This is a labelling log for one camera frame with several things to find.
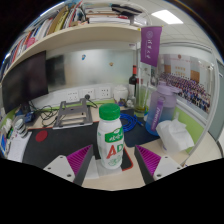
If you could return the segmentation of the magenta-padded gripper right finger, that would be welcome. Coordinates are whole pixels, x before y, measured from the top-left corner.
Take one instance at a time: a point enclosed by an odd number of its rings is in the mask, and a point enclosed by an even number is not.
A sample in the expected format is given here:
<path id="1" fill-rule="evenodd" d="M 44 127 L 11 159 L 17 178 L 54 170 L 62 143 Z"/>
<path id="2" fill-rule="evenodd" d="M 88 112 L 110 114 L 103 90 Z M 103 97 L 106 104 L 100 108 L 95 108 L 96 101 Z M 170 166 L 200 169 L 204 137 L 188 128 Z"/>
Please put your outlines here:
<path id="1" fill-rule="evenodd" d="M 159 156 L 139 145 L 135 146 L 134 155 L 137 159 L 145 184 L 160 180 L 182 169 L 182 167 L 168 155 Z"/>

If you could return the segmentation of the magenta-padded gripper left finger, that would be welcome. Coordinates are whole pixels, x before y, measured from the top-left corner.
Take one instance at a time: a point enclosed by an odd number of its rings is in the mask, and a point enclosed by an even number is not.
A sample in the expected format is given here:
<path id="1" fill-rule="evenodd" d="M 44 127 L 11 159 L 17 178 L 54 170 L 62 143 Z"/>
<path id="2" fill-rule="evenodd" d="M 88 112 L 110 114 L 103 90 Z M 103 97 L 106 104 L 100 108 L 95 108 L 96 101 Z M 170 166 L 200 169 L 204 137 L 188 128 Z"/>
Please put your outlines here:
<path id="1" fill-rule="evenodd" d="M 93 146 L 88 145 L 68 156 L 59 155 L 44 170 L 81 186 L 92 156 Z"/>

